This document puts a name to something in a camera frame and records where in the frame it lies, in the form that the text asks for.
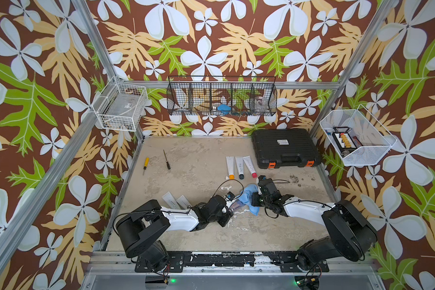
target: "concrete floor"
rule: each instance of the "concrete floor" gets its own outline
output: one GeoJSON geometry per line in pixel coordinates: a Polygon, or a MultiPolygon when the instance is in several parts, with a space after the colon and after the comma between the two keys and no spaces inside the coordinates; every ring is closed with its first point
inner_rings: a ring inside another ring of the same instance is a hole
{"type": "MultiPolygon", "coordinates": [[[[121,212],[131,212],[148,200],[156,199],[168,207],[162,196],[168,191],[177,199],[182,194],[192,205],[207,202],[227,175],[226,156],[250,155],[258,175],[289,180],[277,184],[281,194],[293,194],[301,199],[330,202],[316,168],[281,167],[259,169],[250,138],[147,138],[133,171],[129,187],[122,202],[121,212]],[[163,149],[171,170],[166,167],[163,149]],[[145,158],[150,162],[142,176],[145,158]]],[[[245,167],[244,186],[257,183],[245,167]]],[[[229,190],[237,195],[240,184],[228,182],[229,190]]],[[[224,195],[226,188],[217,194],[224,195]]],[[[241,207],[225,228],[218,223],[209,224],[197,232],[165,232],[160,240],[169,251],[293,251],[310,239],[327,235],[325,227],[295,217],[277,219],[267,217],[263,210],[258,216],[241,207]]],[[[123,251],[119,237],[112,234],[107,251],[123,251]]]]}

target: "wire basket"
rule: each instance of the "wire basket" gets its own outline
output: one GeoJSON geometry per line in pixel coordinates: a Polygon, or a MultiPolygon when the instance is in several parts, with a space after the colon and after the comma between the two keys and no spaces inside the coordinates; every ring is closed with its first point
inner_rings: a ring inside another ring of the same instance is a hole
{"type": "Polygon", "coordinates": [[[271,82],[256,82],[250,77],[200,82],[184,76],[174,78],[168,77],[167,110],[170,115],[272,116],[276,113],[275,78],[271,77],[271,82]]]}
{"type": "Polygon", "coordinates": [[[345,166],[376,165],[397,141],[376,117],[369,111],[367,111],[366,117],[360,109],[365,110],[362,105],[358,109],[333,110],[320,121],[320,126],[345,166]],[[339,148],[338,140],[334,139],[337,138],[335,131],[339,127],[350,128],[348,130],[349,136],[356,137],[356,140],[359,141],[360,146],[357,149],[348,151],[345,148],[339,148]]]}
{"type": "Polygon", "coordinates": [[[104,100],[96,115],[104,129],[131,132],[137,129],[140,115],[148,100],[145,87],[123,83],[111,84],[105,87],[100,98],[104,100]]]}

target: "blue object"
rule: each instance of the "blue object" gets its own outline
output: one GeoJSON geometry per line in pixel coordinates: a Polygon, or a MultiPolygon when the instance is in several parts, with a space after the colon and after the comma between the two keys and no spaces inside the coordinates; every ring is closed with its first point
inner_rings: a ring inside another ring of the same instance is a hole
{"type": "Polygon", "coordinates": [[[218,108],[217,108],[219,111],[221,111],[222,113],[230,113],[230,111],[231,111],[231,107],[229,107],[228,105],[224,105],[224,104],[222,104],[222,105],[220,105],[218,108]]]}
{"type": "Polygon", "coordinates": [[[246,204],[251,213],[258,215],[259,206],[251,205],[251,197],[253,196],[253,192],[258,192],[258,186],[256,184],[247,185],[247,187],[244,188],[243,193],[241,193],[241,195],[238,197],[238,200],[246,204]]]}

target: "white tube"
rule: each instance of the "white tube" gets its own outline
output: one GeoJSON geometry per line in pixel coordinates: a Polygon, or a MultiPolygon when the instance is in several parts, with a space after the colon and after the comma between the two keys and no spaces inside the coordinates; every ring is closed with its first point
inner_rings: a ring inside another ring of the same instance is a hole
{"type": "Polygon", "coordinates": [[[238,170],[238,178],[243,179],[244,176],[244,158],[243,157],[235,157],[235,162],[237,162],[237,170],[238,170]]]}
{"type": "Polygon", "coordinates": [[[234,157],[226,157],[227,172],[229,173],[229,179],[234,179],[234,157]]]}
{"type": "Polygon", "coordinates": [[[245,161],[245,165],[247,166],[249,172],[251,173],[251,176],[253,178],[258,177],[258,175],[256,174],[256,171],[255,171],[255,168],[253,167],[253,162],[251,162],[251,157],[245,156],[244,161],[245,161]]]}

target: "blue cloth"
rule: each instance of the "blue cloth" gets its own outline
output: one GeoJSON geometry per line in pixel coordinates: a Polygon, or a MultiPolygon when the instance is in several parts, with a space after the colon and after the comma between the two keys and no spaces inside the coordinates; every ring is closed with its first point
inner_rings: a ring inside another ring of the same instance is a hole
{"type": "Polygon", "coordinates": [[[251,213],[253,213],[254,215],[258,215],[259,206],[251,205],[251,198],[253,196],[253,192],[258,192],[258,186],[256,184],[247,185],[247,187],[244,188],[243,193],[241,193],[242,195],[238,197],[238,200],[246,204],[251,213]]]}

